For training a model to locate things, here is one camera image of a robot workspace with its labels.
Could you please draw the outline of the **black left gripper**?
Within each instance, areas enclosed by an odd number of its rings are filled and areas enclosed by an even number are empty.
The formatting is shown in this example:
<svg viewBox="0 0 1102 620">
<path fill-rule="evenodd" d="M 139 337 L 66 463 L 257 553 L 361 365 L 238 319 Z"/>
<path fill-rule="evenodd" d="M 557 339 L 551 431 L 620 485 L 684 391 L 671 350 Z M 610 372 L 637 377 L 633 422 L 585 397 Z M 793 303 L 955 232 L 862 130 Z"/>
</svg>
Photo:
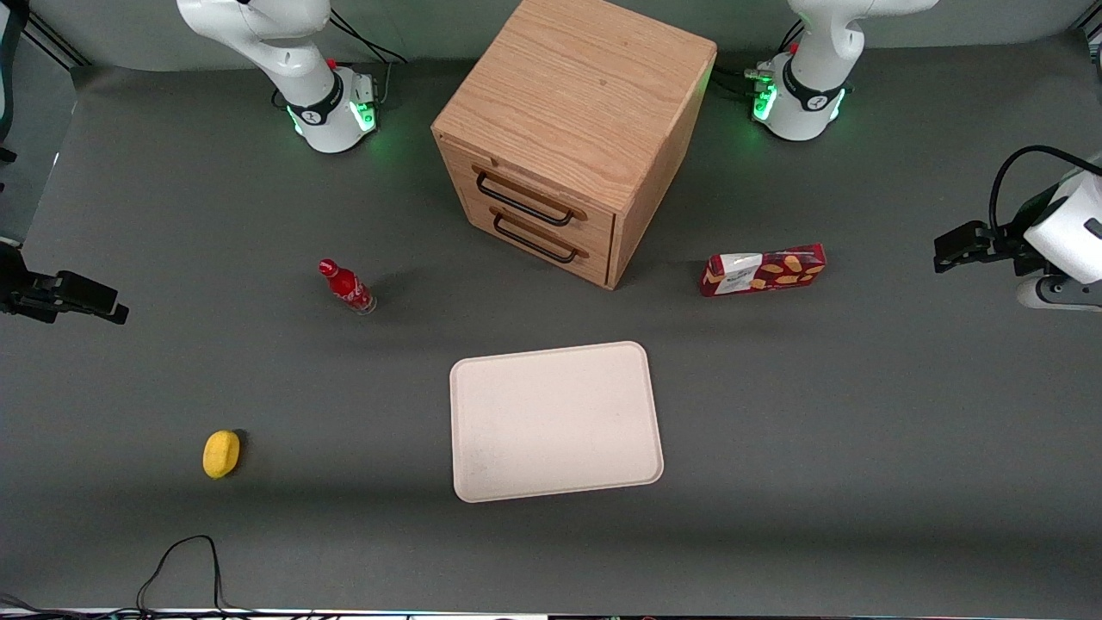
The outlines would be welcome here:
<svg viewBox="0 0 1102 620">
<path fill-rule="evenodd" d="M 1044 207 L 1020 207 L 1009 222 L 1000 224 L 997 208 L 988 208 L 987 224 L 972 220 L 946 232 L 946 248 L 936 246 L 933 270 L 944 274 L 965 264 L 984 264 L 991 258 L 991 246 L 1000 260 L 1008 259 L 1016 278 L 1034 275 L 1047 269 L 1047 260 L 1025 239 L 1025 232 L 1040 220 Z"/>
</svg>

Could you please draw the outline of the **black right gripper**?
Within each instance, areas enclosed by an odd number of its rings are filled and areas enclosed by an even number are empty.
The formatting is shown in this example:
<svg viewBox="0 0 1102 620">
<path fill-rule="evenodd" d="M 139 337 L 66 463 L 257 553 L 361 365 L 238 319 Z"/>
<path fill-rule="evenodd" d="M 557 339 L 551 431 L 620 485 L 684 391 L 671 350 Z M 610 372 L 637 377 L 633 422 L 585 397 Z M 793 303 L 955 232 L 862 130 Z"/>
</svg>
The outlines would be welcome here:
<svg viewBox="0 0 1102 620">
<path fill-rule="evenodd" d="M 50 300 L 40 297 L 37 275 L 25 267 L 15 244 L 1 242 L 1 313 L 23 315 L 34 320 L 55 320 L 60 311 Z M 118 291 L 76 272 L 61 270 L 55 276 L 53 295 L 71 307 L 96 313 L 98 318 L 122 326 L 129 307 L 117 305 Z"/>
</svg>

